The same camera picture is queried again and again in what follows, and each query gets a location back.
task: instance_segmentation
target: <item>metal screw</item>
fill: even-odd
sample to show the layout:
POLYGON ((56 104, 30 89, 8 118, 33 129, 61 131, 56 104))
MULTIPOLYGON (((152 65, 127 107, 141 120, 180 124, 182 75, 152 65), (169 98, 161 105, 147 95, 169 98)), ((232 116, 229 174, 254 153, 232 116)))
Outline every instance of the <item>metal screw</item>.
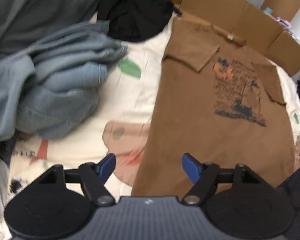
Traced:
POLYGON ((109 205, 113 201, 113 198, 110 196, 104 195, 104 196, 98 197, 97 201, 101 205, 109 205))
POLYGON ((200 198, 195 195, 188 195, 183 200, 189 205, 195 205, 200 202, 200 198))

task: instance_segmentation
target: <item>bed sheet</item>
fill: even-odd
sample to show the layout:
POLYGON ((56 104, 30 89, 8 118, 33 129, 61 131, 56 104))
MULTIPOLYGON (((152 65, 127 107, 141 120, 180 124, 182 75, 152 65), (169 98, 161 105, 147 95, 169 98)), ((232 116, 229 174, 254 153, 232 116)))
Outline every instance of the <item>bed sheet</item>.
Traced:
MULTIPOLYGON (((158 91, 161 60, 171 36, 172 20, 162 33, 138 44, 126 43, 127 56, 110 72, 100 89, 96 113, 62 140, 32 137, 18 141, 10 165, 7 198, 31 183, 54 164, 65 169, 85 162, 98 163, 116 154, 117 166, 105 186, 119 199, 130 195, 141 162, 158 91)), ((300 167, 300 101, 296 86, 277 66, 295 143, 295 169, 300 167)), ((81 193, 80 185, 69 189, 81 193)))

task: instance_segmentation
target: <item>white logo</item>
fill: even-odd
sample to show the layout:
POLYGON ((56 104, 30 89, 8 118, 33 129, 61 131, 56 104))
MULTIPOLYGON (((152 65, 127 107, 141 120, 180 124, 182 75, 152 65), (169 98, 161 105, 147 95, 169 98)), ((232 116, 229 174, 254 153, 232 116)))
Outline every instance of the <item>white logo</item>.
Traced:
POLYGON ((150 205, 151 203, 153 203, 153 200, 149 198, 149 199, 145 200, 145 203, 147 205, 150 205))

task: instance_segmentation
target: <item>black print on sheet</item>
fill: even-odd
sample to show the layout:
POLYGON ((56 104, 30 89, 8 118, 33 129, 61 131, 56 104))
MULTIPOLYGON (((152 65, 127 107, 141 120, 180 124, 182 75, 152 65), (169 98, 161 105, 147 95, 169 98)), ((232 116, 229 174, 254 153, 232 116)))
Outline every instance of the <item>black print on sheet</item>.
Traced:
POLYGON ((219 58, 212 68, 217 102, 215 114, 246 119, 266 127, 261 114, 260 86, 254 69, 239 61, 219 58))

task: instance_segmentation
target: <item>brown t-shirt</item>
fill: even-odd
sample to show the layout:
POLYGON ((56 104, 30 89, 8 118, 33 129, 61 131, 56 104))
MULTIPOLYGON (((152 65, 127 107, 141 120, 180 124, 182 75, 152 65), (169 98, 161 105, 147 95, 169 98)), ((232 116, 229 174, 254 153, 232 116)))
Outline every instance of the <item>brown t-shirt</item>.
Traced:
POLYGON ((276 68, 211 26, 175 19, 133 195, 192 187, 181 157, 244 163, 276 187, 293 173, 294 144, 276 68))

